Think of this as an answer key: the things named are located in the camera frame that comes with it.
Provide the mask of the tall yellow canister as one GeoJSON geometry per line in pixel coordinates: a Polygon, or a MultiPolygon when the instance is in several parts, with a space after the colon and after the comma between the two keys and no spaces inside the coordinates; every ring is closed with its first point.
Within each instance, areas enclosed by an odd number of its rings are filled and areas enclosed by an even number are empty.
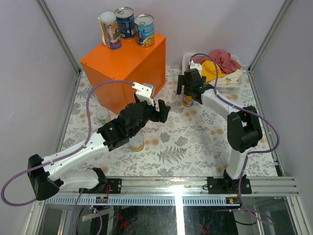
{"type": "Polygon", "coordinates": [[[191,96],[186,96],[186,95],[185,95],[185,96],[183,97],[182,103],[183,103],[183,105],[184,105],[185,107],[191,107],[191,106],[193,106],[194,101],[193,101],[193,99],[192,99],[191,96]]]}

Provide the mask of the light blue soup can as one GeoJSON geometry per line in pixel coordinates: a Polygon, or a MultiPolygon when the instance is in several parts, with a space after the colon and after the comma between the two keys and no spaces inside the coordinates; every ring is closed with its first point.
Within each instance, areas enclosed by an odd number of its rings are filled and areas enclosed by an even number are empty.
{"type": "Polygon", "coordinates": [[[137,15],[134,19],[137,43],[151,47],[155,43],[154,18],[149,14],[137,15]]]}

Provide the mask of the dark blue tin can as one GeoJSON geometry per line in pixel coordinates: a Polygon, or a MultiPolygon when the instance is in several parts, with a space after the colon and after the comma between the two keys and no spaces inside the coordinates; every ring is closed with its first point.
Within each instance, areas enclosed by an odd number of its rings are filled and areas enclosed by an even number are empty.
{"type": "Polygon", "coordinates": [[[115,10],[120,36],[130,39],[135,36],[134,11],[130,7],[120,7],[115,10]]]}

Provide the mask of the blue cup white lid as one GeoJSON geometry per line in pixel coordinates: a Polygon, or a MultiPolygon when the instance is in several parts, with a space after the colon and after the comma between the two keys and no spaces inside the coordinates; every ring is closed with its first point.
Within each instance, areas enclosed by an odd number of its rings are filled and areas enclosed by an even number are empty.
{"type": "Polygon", "coordinates": [[[104,12],[98,20],[103,34],[104,45],[111,50],[120,49],[122,42],[116,15],[113,12],[104,12]]]}

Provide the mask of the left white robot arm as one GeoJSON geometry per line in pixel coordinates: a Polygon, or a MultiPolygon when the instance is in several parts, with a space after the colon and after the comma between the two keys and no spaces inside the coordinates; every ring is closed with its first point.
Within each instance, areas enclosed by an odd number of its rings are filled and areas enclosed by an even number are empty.
{"type": "Polygon", "coordinates": [[[36,200],[46,200],[61,191],[107,192],[109,183],[102,169],[93,167],[85,171],[74,171],[74,167],[96,155],[110,153],[127,144],[149,121],[165,123],[170,109],[161,99],[158,100],[158,107],[151,106],[146,101],[130,103],[117,118],[93,133],[87,142],[80,142],[43,158],[38,154],[31,156],[28,159],[27,175],[36,200]]]}

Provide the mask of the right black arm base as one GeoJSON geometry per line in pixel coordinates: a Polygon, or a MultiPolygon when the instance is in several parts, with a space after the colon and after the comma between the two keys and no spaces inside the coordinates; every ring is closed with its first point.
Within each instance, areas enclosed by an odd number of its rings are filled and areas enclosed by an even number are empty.
{"type": "Polygon", "coordinates": [[[209,194],[252,194],[250,180],[244,175],[239,186],[239,179],[232,180],[230,177],[221,178],[207,177],[207,183],[202,186],[209,194]]]}

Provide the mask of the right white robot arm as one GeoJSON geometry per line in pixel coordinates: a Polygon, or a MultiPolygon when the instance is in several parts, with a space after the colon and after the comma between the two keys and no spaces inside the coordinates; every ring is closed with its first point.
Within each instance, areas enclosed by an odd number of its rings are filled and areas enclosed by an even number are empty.
{"type": "Polygon", "coordinates": [[[223,188],[234,193],[241,186],[239,181],[245,162],[244,154],[257,146],[263,133],[256,109],[242,107],[220,94],[212,85],[205,84],[205,78],[197,69],[186,70],[178,76],[177,94],[190,96],[192,100],[219,114],[227,123],[227,140],[231,146],[231,156],[223,180],[223,188]]]}

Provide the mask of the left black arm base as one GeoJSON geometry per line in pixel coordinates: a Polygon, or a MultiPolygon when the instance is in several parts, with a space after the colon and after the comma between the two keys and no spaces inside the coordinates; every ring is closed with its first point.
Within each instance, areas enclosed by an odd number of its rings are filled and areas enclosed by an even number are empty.
{"type": "Polygon", "coordinates": [[[95,186],[91,188],[79,188],[83,193],[88,194],[120,194],[122,189],[122,179],[119,178],[107,178],[103,170],[98,167],[94,167],[87,170],[87,173],[91,173],[91,178],[95,179],[95,186]]]}

